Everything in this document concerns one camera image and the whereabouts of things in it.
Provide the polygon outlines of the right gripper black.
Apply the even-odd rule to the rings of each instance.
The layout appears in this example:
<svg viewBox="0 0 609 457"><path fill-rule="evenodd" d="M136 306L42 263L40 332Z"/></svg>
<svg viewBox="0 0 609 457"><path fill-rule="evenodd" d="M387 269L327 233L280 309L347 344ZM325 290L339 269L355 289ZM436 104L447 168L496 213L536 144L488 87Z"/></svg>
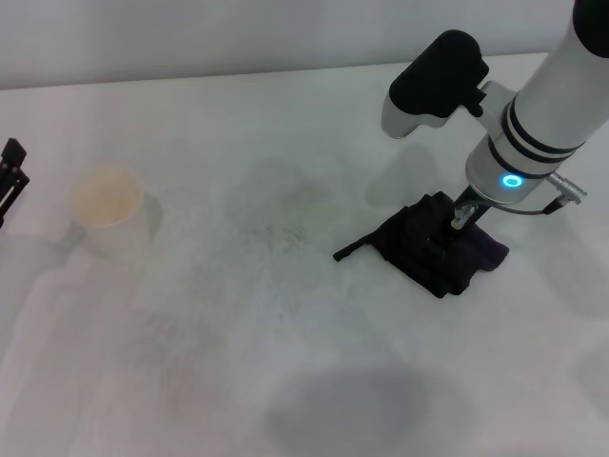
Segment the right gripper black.
<svg viewBox="0 0 609 457"><path fill-rule="evenodd" d="M471 186L468 186L454 202L451 215L448 216L448 229L451 233L465 233L489 210L487 201L482 198ZM435 258L445 256L445 247L442 239L431 236L426 240L426 249Z"/></svg>

